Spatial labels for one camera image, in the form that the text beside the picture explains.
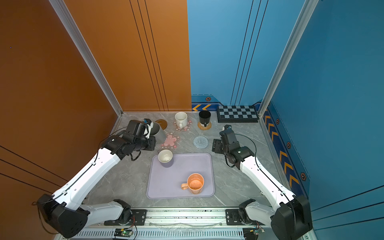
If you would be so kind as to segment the grey mug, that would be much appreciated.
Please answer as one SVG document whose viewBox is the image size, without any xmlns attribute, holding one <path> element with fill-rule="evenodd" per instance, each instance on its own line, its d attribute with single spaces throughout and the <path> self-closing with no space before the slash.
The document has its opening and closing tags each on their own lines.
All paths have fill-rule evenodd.
<svg viewBox="0 0 384 240">
<path fill-rule="evenodd" d="M 151 129 L 151 137 L 155 137 L 157 144 L 163 144 L 167 138 L 165 131 L 161 128 L 160 124 L 153 122 L 153 127 Z"/>
</svg>

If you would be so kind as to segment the white cup lavender outside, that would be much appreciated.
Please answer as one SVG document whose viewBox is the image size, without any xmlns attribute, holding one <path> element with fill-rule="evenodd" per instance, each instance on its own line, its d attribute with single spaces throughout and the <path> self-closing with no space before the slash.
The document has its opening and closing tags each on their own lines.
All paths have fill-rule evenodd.
<svg viewBox="0 0 384 240">
<path fill-rule="evenodd" d="M 173 153 L 170 150 L 162 150 L 158 154 L 158 160 L 165 168 L 169 168 L 173 165 Z"/>
</svg>

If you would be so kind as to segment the brown wooden coaster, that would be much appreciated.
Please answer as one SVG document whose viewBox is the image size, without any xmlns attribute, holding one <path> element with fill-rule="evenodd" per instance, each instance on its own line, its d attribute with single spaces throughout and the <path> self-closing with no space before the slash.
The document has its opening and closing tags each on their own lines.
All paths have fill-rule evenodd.
<svg viewBox="0 0 384 240">
<path fill-rule="evenodd" d="M 159 119 L 159 120 L 156 120 L 155 122 L 158 123 L 163 130 L 165 130 L 168 126 L 168 122 L 164 119 Z"/>
</svg>

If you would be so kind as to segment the blue woven round coaster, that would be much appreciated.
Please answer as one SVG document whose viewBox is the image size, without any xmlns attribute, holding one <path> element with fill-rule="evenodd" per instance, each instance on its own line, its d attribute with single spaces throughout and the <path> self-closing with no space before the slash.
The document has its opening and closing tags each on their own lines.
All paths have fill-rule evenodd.
<svg viewBox="0 0 384 240">
<path fill-rule="evenodd" d="M 194 138 L 193 144 L 197 149 L 205 149 L 208 147 L 209 141 L 203 136 L 198 136 Z"/>
</svg>

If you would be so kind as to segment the pink flower coaster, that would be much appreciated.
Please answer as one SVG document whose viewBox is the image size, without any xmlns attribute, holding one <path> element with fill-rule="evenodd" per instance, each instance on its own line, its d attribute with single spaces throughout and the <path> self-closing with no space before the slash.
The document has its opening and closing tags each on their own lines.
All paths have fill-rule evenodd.
<svg viewBox="0 0 384 240">
<path fill-rule="evenodd" d="M 189 132 L 191 130 L 191 128 L 192 128 L 192 121 L 188 120 L 187 126 L 182 128 L 182 129 L 177 126 L 177 122 L 176 121 L 174 121 L 173 125 L 174 125 L 175 130 L 177 132 Z"/>
<path fill-rule="evenodd" d="M 174 133 L 168 133 L 166 140 L 163 144 L 161 144 L 162 150 L 175 150 L 178 148 L 178 142 L 180 141 L 180 137 L 175 135 Z"/>
</svg>

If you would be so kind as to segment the rattan woven round coaster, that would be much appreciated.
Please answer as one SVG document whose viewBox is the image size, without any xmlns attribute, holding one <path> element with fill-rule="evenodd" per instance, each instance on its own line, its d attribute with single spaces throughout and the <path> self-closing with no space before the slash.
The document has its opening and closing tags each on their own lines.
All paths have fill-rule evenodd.
<svg viewBox="0 0 384 240">
<path fill-rule="evenodd" d="M 209 130 L 210 128 L 212 127 L 212 122 L 211 121 L 208 121 L 208 122 L 198 122 L 198 128 L 202 131 L 206 131 L 206 130 Z"/>
</svg>

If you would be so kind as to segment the black mug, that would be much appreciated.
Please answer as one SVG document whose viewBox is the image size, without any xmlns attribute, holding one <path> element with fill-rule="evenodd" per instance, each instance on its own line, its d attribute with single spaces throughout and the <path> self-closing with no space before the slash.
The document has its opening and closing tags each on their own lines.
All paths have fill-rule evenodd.
<svg viewBox="0 0 384 240">
<path fill-rule="evenodd" d="M 211 119 L 211 113 L 207 110 L 202 110 L 199 112 L 199 122 L 208 122 Z"/>
</svg>

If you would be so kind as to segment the orange mug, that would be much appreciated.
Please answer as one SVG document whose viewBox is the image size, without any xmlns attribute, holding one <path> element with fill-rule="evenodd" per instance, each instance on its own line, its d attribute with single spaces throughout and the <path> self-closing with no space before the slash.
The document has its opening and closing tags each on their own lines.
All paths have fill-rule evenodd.
<svg viewBox="0 0 384 240">
<path fill-rule="evenodd" d="M 204 187 L 204 178 L 202 175 L 194 173 L 191 174 L 187 182 L 181 185 L 182 190 L 189 190 L 192 194 L 200 194 Z"/>
</svg>

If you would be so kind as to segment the white mug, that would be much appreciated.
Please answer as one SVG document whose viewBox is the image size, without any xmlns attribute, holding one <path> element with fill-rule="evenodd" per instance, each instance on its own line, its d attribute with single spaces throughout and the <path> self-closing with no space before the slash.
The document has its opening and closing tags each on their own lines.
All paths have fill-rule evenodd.
<svg viewBox="0 0 384 240">
<path fill-rule="evenodd" d="M 175 114 L 176 125 L 179 129 L 183 129 L 188 125 L 188 115 L 185 112 Z"/>
</svg>

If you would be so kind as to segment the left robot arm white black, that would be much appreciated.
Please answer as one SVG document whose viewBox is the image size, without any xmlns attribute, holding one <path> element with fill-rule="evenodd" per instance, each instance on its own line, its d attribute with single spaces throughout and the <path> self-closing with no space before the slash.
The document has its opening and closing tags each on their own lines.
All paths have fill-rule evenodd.
<svg viewBox="0 0 384 240">
<path fill-rule="evenodd" d="M 155 146 L 154 136 L 131 139 L 110 136 L 68 183 L 52 195 L 44 194 L 37 200 L 35 204 L 40 220 L 66 239 L 74 237 L 85 227 L 105 221 L 123 226 L 131 224 L 131 207 L 120 199 L 97 205 L 85 205 L 83 201 L 104 175 L 125 156 L 136 151 L 153 151 Z"/>
</svg>

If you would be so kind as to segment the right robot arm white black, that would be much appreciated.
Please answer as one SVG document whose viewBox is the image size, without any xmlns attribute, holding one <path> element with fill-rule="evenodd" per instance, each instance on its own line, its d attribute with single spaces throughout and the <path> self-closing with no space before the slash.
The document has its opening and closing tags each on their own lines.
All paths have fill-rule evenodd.
<svg viewBox="0 0 384 240">
<path fill-rule="evenodd" d="M 214 153 L 222 154 L 229 167 L 247 175 L 269 201 L 269 206 L 249 199 L 239 205 L 238 220 L 244 225 L 264 224 L 279 240 L 297 240 L 313 229 L 310 203 L 284 187 L 263 167 L 248 147 L 213 141 Z"/>
</svg>

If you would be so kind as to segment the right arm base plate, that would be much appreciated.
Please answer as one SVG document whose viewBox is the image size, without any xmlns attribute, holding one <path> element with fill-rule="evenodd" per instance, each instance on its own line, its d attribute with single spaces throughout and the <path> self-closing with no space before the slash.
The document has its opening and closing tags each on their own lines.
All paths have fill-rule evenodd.
<svg viewBox="0 0 384 240">
<path fill-rule="evenodd" d="M 226 221 L 228 226 L 237 226 L 237 225 L 264 225 L 261 222 L 258 221 L 253 221 L 251 220 L 245 210 L 240 210 L 240 209 L 226 209 L 225 210 L 226 214 Z"/>
</svg>

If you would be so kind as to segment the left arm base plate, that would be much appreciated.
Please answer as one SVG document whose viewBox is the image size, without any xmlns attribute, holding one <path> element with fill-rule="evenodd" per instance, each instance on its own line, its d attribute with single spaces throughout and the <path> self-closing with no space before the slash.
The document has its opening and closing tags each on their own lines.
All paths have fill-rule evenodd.
<svg viewBox="0 0 384 240">
<path fill-rule="evenodd" d="M 117 220 L 105 221 L 105 226 L 143 226 L 145 224 L 147 210 L 124 209 Z"/>
</svg>

